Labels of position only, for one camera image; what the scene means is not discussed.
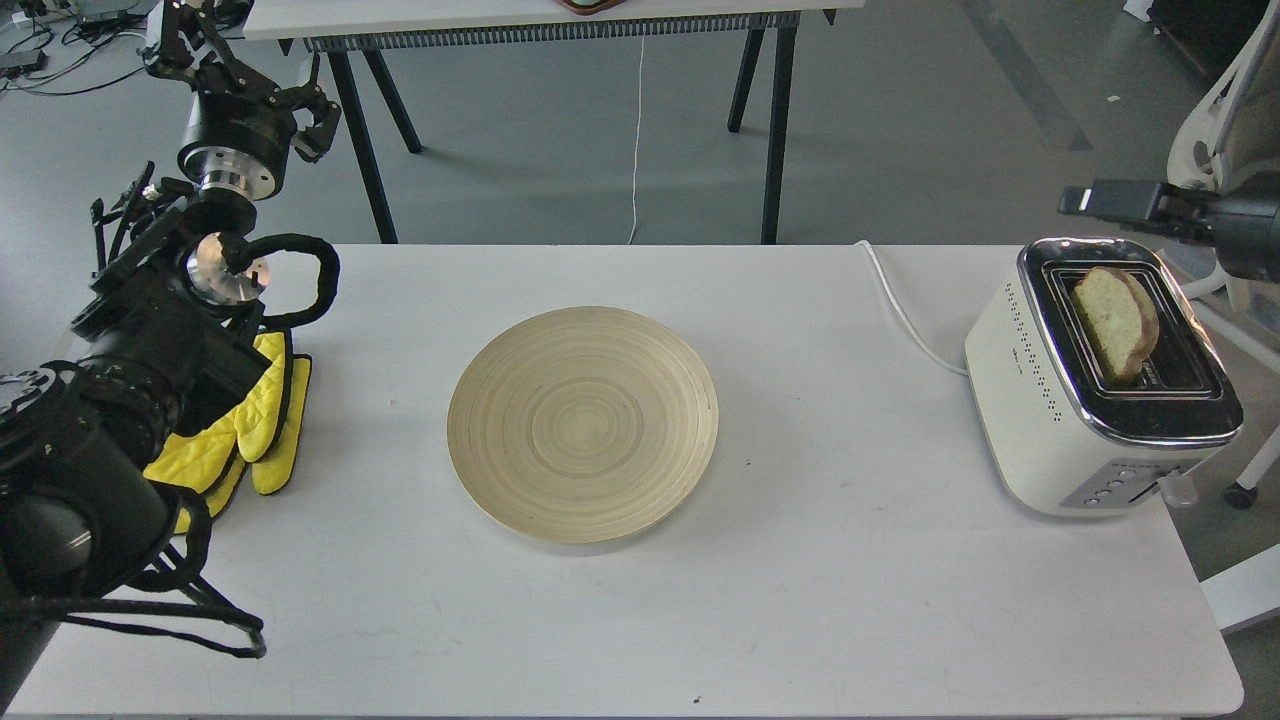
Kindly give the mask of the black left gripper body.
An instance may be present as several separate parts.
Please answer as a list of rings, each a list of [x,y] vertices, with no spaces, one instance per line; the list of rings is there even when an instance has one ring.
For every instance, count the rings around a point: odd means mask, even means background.
[[[292,110],[292,88],[239,61],[243,94],[196,94],[177,160],[187,181],[236,190],[251,201],[278,195],[293,136],[310,114]]]

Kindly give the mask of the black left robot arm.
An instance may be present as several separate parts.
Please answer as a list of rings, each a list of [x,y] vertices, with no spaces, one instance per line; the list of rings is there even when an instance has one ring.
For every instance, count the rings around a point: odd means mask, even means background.
[[[311,69],[279,85],[230,50],[201,1],[160,1],[145,70],[188,85],[180,178],[147,165],[111,209],[92,208],[93,301],[70,324],[87,354],[3,378],[3,702],[59,626],[160,635],[138,616],[224,623],[238,659],[265,655],[262,621],[202,577],[211,519],[193,489],[143,470],[250,396],[269,369],[259,331],[320,319],[340,259],[317,237],[252,237],[292,152],[330,149],[340,106]]]

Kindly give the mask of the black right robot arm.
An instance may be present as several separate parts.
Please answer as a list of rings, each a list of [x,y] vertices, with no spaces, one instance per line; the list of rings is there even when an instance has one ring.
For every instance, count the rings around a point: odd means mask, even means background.
[[[1059,211],[1211,247],[1229,275],[1279,282],[1276,172],[1254,174],[1226,193],[1157,181],[1097,179],[1089,187],[1066,187]]]

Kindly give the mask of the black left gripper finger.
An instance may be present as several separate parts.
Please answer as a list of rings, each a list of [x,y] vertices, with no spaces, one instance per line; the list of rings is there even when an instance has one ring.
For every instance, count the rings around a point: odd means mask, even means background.
[[[159,1],[146,15],[145,72],[196,94],[243,94],[246,78],[202,1]]]
[[[292,110],[306,111],[310,122],[298,129],[292,146],[301,159],[319,163],[332,149],[342,108],[332,101],[320,82],[320,56],[311,55],[300,67],[300,79],[292,88]]]

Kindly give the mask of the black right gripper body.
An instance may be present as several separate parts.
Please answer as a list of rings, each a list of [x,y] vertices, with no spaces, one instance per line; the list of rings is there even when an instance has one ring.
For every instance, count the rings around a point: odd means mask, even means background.
[[[1181,241],[1210,240],[1204,219],[1215,199],[1202,190],[1189,190],[1148,179],[1096,179],[1089,186],[1069,186],[1059,200],[1059,211],[1089,217],[1147,234]]]

